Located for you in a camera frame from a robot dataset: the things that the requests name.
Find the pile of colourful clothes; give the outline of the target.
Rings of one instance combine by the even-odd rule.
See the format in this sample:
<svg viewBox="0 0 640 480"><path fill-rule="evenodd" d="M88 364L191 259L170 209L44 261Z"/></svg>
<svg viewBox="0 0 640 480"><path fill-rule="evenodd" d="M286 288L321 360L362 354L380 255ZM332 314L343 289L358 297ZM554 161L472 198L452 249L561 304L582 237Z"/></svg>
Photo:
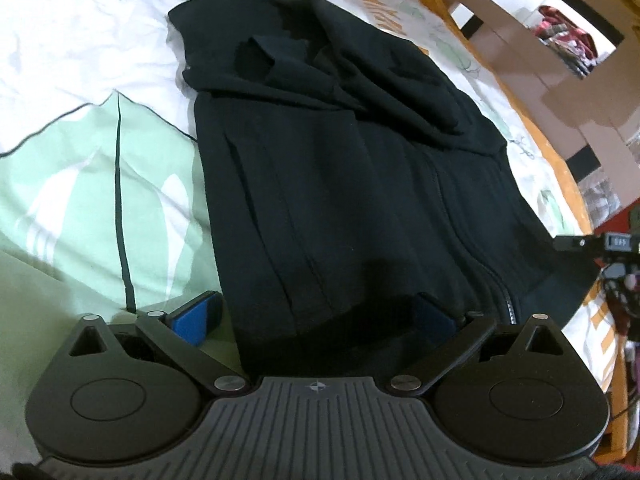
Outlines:
<svg viewBox="0 0 640 480"><path fill-rule="evenodd" d="M586 78L598 65L599 53L589 32L553 6L538 6L541 16L532 28L534 35L551 49L579 79Z"/></svg>

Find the orange mattress edge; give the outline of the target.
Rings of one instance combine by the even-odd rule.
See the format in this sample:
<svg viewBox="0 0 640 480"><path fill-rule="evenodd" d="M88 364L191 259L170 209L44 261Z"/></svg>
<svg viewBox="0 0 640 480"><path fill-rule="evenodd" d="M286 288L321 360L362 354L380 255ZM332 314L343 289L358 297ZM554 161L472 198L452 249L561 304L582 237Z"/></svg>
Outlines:
<svg viewBox="0 0 640 480"><path fill-rule="evenodd" d="M489 66L476 52L469 40L464 38L458 26L454 24L454 19L448 13L445 3L442 0L419 1L422 6L430 9L432 13L444 21L454 36L458 37L462 44L462 50L472 55L474 60L487 70ZM580 228L583 231L590 230L591 224L586 205L579 196L577 183L570 174L567 164L530 119L528 111L522 107L522 103L511 90L501 80L497 80L496 84L506 95L510 107L520 116L524 127L541 152L541 156L547 161L547 165L553 169L555 179L558 181L564 200L567 202L567 207L572 211ZM610 422L610 426L605 431L603 440L597 449L596 461L600 464L623 463L631 449L631 438L627 436L631 400L628 399L627 393L626 338L617 333L613 315L599 285L593 286L577 314L587 320L582 325L588 327L592 333L584 339L589 364L593 365L597 358L602 358L606 363L606 367L602 368L602 387L605 388L612 402L612 422Z"/></svg>

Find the white leaf-patterned bed sheet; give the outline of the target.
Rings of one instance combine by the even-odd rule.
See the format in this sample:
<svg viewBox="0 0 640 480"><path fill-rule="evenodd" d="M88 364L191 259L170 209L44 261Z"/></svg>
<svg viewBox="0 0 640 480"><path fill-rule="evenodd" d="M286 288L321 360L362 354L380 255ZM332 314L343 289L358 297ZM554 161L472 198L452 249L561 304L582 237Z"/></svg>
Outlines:
<svg viewBox="0 0 640 480"><path fill-rule="evenodd" d="M1 466L34 462L39 374L85 312L177 307L219 285L183 50L186 0L1 0ZM489 70L419 0L329 0L407 38L508 141L551 234L585 233Z"/></svg>

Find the dark navy hooded sweatshirt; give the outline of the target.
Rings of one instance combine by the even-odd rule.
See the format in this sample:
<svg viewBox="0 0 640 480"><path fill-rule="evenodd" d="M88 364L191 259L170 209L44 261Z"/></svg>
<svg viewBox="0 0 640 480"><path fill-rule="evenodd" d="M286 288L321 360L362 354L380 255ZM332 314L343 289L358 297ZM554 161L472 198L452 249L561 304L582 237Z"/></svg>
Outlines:
<svg viewBox="0 0 640 480"><path fill-rule="evenodd" d="M580 307L597 266L553 248L502 134L414 44L326 0L168 18L247 373L385 377L472 316Z"/></svg>

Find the white shelf unit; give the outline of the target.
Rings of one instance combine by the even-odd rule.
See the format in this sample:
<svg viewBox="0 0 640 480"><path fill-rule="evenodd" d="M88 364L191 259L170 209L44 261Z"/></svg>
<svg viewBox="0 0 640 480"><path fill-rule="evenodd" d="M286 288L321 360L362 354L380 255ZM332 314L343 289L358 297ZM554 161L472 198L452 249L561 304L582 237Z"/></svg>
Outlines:
<svg viewBox="0 0 640 480"><path fill-rule="evenodd" d="M620 35L615 50L584 79L495 0L442 0L464 6L482 24L471 42L524 103L564 158L591 148L620 201L639 196L639 165L628 141L639 131L639 44L618 0L579 0ZM514 0L536 9L534 0Z"/></svg>

